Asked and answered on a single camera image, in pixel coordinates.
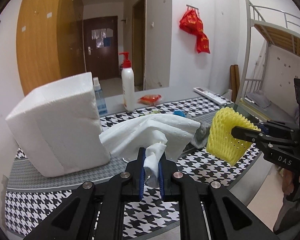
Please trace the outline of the operator right hand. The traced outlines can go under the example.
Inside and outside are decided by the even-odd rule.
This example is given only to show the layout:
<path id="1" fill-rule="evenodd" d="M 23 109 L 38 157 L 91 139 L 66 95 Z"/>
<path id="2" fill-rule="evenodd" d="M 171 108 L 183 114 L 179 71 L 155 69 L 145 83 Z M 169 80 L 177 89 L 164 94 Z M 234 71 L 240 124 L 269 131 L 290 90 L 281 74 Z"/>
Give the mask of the operator right hand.
<path id="1" fill-rule="evenodd" d="M 300 176 L 284 169 L 282 191 L 289 202 L 300 202 Z"/>

